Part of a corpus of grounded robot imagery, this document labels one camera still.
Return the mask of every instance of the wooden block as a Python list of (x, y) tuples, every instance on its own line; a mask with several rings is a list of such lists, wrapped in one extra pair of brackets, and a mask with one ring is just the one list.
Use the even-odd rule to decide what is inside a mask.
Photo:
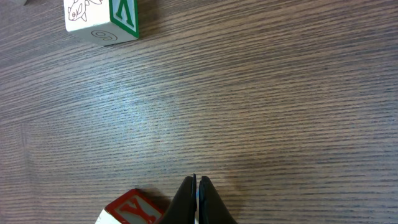
[(96, 224), (153, 224), (163, 214), (162, 210), (134, 189), (107, 205)]
[(139, 38), (136, 0), (63, 0), (67, 31), (98, 45)]

